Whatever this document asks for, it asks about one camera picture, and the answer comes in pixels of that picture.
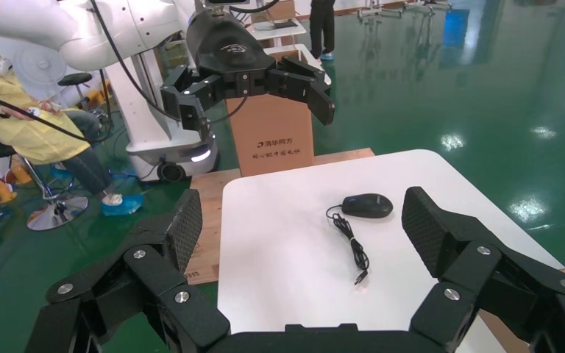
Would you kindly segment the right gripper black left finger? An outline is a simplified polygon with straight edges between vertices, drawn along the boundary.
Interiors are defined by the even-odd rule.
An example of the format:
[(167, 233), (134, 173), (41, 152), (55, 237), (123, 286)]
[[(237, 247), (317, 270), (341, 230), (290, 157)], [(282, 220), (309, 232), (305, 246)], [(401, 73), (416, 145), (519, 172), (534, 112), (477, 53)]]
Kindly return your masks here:
[(202, 231), (197, 190), (142, 219), (110, 255), (46, 292), (27, 352), (100, 352), (136, 315), (172, 352), (208, 352), (230, 333), (224, 315), (185, 276)]

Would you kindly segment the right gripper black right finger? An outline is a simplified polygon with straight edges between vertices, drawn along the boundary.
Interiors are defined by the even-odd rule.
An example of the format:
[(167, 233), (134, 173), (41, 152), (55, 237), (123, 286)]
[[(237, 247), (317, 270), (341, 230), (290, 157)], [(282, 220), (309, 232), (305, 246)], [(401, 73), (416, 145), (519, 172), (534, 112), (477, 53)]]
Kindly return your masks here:
[(485, 311), (531, 352), (565, 352), (565, 272), (509, 248), (477, 218), (441, 209), (419, 186), (406, 190), (401, 221), (437, 281), (412, 333), (453, 352)]

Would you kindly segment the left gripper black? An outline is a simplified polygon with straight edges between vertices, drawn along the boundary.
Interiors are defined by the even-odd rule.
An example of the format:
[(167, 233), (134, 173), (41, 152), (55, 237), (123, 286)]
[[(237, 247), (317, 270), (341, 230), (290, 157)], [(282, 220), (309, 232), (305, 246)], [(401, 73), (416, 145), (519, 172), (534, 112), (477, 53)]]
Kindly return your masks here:
[(325, 72), (290, 56), (276, 62), (229, 13), (194, 14), (186, 40), (199, 73), (178, 65), (160, 89), (165, 114), (183, 129), (207, 132), (211, 125), (225, 121), (210, 121), (205, 114), (224, 98), (266, 93), (306, 104), (324, 126), (333, 122), (335, 102)]

